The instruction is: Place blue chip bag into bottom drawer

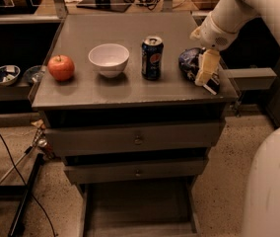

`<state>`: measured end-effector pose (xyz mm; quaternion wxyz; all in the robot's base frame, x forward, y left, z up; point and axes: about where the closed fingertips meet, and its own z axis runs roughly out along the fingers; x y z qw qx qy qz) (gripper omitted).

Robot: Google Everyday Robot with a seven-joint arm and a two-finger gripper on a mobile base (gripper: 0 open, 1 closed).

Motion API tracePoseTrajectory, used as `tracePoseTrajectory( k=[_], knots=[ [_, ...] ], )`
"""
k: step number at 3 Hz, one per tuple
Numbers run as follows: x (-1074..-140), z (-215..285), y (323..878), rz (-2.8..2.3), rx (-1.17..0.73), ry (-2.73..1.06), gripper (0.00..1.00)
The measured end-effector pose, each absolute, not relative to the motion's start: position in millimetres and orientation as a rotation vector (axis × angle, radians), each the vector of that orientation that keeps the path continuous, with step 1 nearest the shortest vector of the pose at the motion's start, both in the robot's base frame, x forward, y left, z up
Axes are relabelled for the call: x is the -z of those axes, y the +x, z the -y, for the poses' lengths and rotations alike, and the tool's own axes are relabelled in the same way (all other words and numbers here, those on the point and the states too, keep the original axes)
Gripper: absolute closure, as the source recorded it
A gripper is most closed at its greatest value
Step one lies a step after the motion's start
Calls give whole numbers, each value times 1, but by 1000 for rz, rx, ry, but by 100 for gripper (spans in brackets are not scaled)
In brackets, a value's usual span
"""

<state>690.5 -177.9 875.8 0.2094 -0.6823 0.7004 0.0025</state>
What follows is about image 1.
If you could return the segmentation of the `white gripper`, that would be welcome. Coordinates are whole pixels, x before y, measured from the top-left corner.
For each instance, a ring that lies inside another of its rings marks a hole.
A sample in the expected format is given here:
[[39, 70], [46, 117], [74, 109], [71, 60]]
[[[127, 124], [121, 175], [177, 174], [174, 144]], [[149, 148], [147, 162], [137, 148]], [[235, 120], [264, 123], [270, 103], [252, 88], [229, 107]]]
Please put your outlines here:
[[220, 61], [220, 52], [227, 49], [237, 38], [237, 33], [228, 33], [217, 26], [212, 17], [212, 12], [208, 14], [203, 23], [191, 34], [190, 39], [199, 41], [205, 47], [198, 57], [199, 70], [195, 78], [197, 86], [204, 86], [217, 71]]

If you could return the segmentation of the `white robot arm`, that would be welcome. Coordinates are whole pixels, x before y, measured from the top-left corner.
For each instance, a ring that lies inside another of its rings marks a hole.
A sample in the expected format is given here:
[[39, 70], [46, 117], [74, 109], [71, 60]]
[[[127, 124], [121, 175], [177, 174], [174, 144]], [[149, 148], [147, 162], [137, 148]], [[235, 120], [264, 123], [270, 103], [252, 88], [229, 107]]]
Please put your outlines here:
[[[240, 29], [260, 17], [280, 45], [280, 0], [220, 0], [190, 37], [206, 48], [195, 79], [205, 85]], [[259, 146], [245, 192], [241, 237], [280, 237], [280, 128]]]

